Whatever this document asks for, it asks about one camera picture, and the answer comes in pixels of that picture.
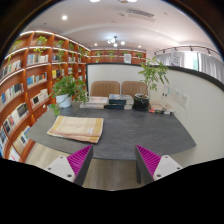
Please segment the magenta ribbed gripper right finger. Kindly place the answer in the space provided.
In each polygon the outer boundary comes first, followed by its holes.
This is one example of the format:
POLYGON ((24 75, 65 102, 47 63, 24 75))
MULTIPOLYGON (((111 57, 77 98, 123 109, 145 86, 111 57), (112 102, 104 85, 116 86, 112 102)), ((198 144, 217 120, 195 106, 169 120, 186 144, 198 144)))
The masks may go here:
POLYGON ((160 156, 142 146, 135 146, 137 167, 145 184, 152 183, 182 169, 169 155, 160 156))

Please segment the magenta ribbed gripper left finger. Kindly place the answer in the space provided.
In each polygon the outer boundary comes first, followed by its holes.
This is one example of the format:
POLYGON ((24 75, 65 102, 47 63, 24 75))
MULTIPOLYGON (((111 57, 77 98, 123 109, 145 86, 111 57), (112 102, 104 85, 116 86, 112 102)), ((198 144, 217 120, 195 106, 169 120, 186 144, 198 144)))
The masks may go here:
POLYGON ((82 186, 93 156, 93 146, 86 146, 65 157, 59 156, 45 170, 65 180, 82 186))

